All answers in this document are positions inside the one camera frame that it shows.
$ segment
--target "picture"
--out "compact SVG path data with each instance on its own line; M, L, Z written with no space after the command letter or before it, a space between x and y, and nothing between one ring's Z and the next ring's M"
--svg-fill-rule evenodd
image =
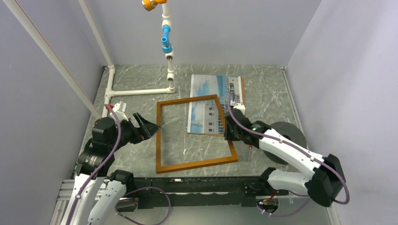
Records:
M216 94L225 115L228 110L230 93L234 92L236 102L243 103L242 84L243 78L240 76L192 75L190 97ZM188 133L224 134L224 128L214 101L190 103Z

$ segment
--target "brown frame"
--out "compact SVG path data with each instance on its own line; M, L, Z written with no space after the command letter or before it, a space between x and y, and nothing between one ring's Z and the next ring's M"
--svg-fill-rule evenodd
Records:
M188 97L188 98L181 98L181 99L174 99L169 101L158 102L157 104L157 115L156 115L156 122L158 125L161 126L161 108L165 105L176 105L182 103L189 103L189 102L198 102L198 101L206 101L206 100L214 100L217 106L217 110L219 112L222 126L225 129L225 117L224 112L222 111L220 101L218 100L217 95L207 95L207 96L198 96L198 97ZM189 162L189 163L182 163L176 165L161 165L161 130L158 131L156 134L156 173L168 173L168 172L175 172L181 170L188 170L194 168L201 168L206 166L212 165L221 165L226 163L235 163L237 162L237 154L235 152L235 147L232 141L228 141L228 145L230 147L231 156L229 157L222 157L222 158L214 158L214 159L207 159L202 161L196 162Z
M245 80L243 77L240 77L240 83L242 84L242 99L243 99L243 104L245 104ZM223 137L224 134L211 134L211 133L194 133L194 132L188 132L189 134L195 134L195 135L213 135L213 136L221 136Z

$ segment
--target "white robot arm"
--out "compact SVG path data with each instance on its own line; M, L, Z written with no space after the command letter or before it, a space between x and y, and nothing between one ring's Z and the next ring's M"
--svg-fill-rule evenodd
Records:
M343 169L337 157L327 157L311 152L283 137L262 121L251 123L244 116L245 107L232 102L230 113L225 117L226 140L243 141L271 153L281 161L296 167L301 173L283 172L269 167L260 176L262 188L268 192L289 190L299 195L308 195L316 203L329 207L345 183Z
M104 224L119 199L136 189L132 173L116 170L109 177L105 192L94 205L95 196L115 160L111 149L118 150L128 143L140 143L160 130L160 126L145 120L138 113L133 116L140 127L134 127L123 113L124 108L122 103L116 104L112 110L112 118L104 117L95 121L92 138L77 159L75 184L61 225ZM121 121L120 130L116 129L115 120Z

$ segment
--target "gray marble surface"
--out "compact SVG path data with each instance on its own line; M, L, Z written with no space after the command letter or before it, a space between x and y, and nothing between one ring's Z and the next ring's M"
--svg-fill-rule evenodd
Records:
M114 90L142 90L168 87L165 65L116 66ZM262 65L179 65L176 66L176 93L113 97L111 104L127 103L126 115L135 112L156 123L156 104L176 98L188 98L191 75L227 75L245 78L246 116L251 121L261 120L267 124L286 121L297 126L291 101L278 66ZM95 106L102 112L108 71L104 71L99 84ZM187 133L188 104L163 107L162 113L162 165L174 165L210 158L230 156L230 150L223 137ZM91 137L95 118L90 117L84 143ZM249 147L234 142L239 161L236 163L210 166L179 172L156 174L156 137L140 144L128 144L115 153L115 162L109 173L116 169L134 173L136 177L197 177L197 176L251 176L260 175L268 167L296 172L294 167L278 165L270 161L261 150L252 149L249 161Z

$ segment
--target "light gray wall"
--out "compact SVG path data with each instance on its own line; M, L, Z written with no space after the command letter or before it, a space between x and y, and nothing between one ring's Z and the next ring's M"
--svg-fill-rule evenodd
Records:
M101 66L65 1L19 1L94 100ZM0 224L49 224L89 111L0 1Z
M78 4L69 2L98 48ZM161 6L147 12L140 0L86 2L115 64L166 63ZM286 65L320 2L170 0L175 63Z
M288 64L309 147L342 162L344 225L398 221L397 11L395 0L323 0Z

